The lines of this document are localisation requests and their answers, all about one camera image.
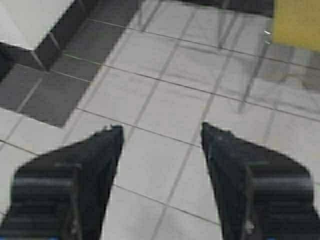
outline white floor tile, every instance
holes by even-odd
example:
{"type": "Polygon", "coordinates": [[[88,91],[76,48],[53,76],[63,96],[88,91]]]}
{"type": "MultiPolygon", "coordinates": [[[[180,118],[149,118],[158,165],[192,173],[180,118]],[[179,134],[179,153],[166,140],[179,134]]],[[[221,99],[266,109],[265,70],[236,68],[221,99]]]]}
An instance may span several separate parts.
{"type": "Polygon", "coordinates": [[[157,78],[175,41],[164,36],[126,30],[106,63],[123,70],[157,78]]]}
{"type": "MultiPolygon", "coordinates": [[[[221,33],[219,33],[219,19],[225,19],[223,24],[223,31],[225,31],[233,15],[233,11],[221,10],[209,6],[199,7],[182,38],[184,40],[216,47],[218,46],[219,38],[222,38],[221,33]]],[[[233,37],[229,36],[223,44],[223,47],[229,49],[232,41],[233,37]]]]}
{"type": "Polygon", "coordinates": [[[88,112],[83,112],[65,144],[69,145],[84,140],[92,136],[95,132],[101,131],[104,127],[108,127],[110,125],[123,126],[124,138],[127,140],[127,136],[131,128],[130,126],[88,112]]]}
{"type": "Polygon", "coordinates": [[[0,140],[5,140],[9,136],[20,118],[20,114],[0,107],[0,140]]]}
{"type": "Polygon", "coordinates": [[[133,124],[155,80],[112,69],[94,94],[86,110],[133,124]]]}
{"type": "Polygon", "coordinates": [[[181,42],[163,79],[212,92],[229,53],[210,46],[181,42]]]}
{"type": "Polygon", "coordinates": [[[320,70],[291,66],[278,109],[320,120],[320,70]]]}
{"type": "Polygon", "coordinates": [[[5,213],[10,205],[10,189],[16,170],[33,157],[35,156],[8,144],[0,150],[0,212],[5,213]]]}
{"type": "Polygon", "coordinates": [[[170,205],[213,222],[219,222],[214,190],[201,148],[193,148],[170,205]]]}
{"type": "Polygon", "coordinates": [[[230,130],[239,138],[262,144],[272,111],[247,103],[239,113],[239,104],[239,101],[215,96],[205,120],[215,127],[230,130]]]}
{"type": "Polygon", "coordinates": [[[136,129],[119,161],[116,184],[165,202],[188,145],[136,129]]]}
{"type": "Polygon", "coordinates": [[[320,183],[320,123],[286,113],[277,113],[267,146],[305,165],[320,183]]]}
{"type": "Polygon", "coordinates": [[[181,1],[165,0],[146,28],[147,32],[179,38],[195,6],[181,1]]]}
{"type": "Polygon", "coordinates": [[[190,142],[208,98],[207,93],[161,82],[138,125],[190,142]]]}
{"type": "Polygon", "coordinates": [[[156,240],[222,240],[220,226],[169,208],[156,240]]]}
{"type": "MultiPolygon", "coordinates": [[[[234,53],[217,93],[241,100],[257,64],[257,57],[234,53]]],[[[265,59],[247,99],[250,103],[273,107],[279,99],[280,81],[288,73],[286,63],[265,59]]]]}
{"type": "Polygon", "coordinates": [[[62,146],[65,134],[73,126],[79,113],[80,110],[74,110],[63,128],[24,117],[8,142],[38,155],[55,150],[62,146]]]}
{"type": "Polygon", "coordinates": [[[113,187],[101,240],[150,240],[163,206],[113,187]]]}

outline gray floor tile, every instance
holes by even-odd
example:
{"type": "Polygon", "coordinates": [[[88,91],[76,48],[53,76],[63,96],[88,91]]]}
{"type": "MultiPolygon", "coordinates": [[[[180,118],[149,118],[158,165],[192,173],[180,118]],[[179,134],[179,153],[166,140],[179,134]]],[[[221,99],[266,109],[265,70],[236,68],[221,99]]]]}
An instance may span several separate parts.
{"type": "Polygon", "coordinates": [[[21,112],[62,127],[88,86],[88,82],[51,72],[43,78],[21,112]]]}
{"type": "Polygon", "coordinates": [[[138,0],[100,0],[89,18],[127,26],[138,9],[138,0]]]}
{"type": "Polygon", "coordinates": [[[0,81],[0,107],[16,111],[43,74],[42,71],[16,64],[0,81]]]}
{"type": "Polygon", "coordinates": [[[91,82],[100,67],[92,62],[62,55],[51,70],[91,82]]]}
{"type": "Polygon", "coordinates": [[[65,53],[103,63],[124,28],[87,20],[67,45],[65,53]]]}

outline yellow panel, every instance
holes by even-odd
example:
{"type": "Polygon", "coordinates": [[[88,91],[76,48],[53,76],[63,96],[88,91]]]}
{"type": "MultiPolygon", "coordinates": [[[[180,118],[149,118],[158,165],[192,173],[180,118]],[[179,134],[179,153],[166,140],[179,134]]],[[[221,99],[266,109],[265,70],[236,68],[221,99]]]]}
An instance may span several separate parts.
{"type": "Polygon", "coordinates": [[[275,0],[272,41],[320,51],[320,0],[275,0]]]}

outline white wall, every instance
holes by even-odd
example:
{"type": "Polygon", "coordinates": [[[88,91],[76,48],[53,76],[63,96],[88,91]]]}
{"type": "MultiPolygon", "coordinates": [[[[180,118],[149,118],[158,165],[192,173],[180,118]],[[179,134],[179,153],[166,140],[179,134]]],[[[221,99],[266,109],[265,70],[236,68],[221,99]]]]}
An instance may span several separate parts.
{"type": "Polygon", "coordinates": [[[0,41],[38,47],[74,0],[1,0],[0,41]]]}

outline dark tile border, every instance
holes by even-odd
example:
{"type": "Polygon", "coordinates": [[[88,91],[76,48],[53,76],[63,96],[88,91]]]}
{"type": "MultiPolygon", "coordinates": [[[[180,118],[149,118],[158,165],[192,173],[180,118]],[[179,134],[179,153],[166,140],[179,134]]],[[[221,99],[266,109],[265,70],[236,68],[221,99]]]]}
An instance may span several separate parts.
{"type": "Polygon", "coordinates": [[[12,67],[13,63],[0,53],[0,82],[1,79],[3,79],[7,75],[7,73],[10,71],[12,67]]]}
{"type": "MultiPolygon", "coordinates": [[[[75,0],[37,49],[27,50],[0,43],[0,52],[14,63],[49,71],[96,3],[97,0],[75,0]]],[[[2,72],[5,71],[1,69],[0,79],[4,75],[2,72]]]]}

